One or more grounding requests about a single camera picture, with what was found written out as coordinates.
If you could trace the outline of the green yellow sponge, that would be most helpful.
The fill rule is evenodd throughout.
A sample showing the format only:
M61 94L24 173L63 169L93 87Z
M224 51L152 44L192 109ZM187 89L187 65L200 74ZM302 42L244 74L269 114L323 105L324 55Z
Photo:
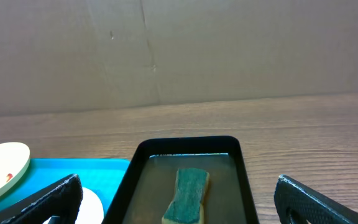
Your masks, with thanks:
M202 169L178 169L175 192L162 224L204 224L204 198L209 173Z

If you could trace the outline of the white plate with orange smear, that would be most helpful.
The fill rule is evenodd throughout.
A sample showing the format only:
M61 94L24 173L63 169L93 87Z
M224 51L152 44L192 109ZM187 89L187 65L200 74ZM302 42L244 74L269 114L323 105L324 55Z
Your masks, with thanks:
M83 187L83 199L75 224L101 224L104 218L103 204L90 189Z

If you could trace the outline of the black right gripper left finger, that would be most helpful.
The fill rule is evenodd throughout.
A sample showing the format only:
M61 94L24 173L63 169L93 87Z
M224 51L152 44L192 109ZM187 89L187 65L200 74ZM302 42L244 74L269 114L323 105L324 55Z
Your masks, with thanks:
M79 175L70 174L0 211L0 224L74 224L83 199Z

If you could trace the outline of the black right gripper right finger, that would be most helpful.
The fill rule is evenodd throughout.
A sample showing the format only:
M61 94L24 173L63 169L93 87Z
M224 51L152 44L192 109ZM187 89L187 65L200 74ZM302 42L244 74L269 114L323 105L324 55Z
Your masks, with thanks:
M280 175L274 203L281 223L358 224L358 213L287 175Z

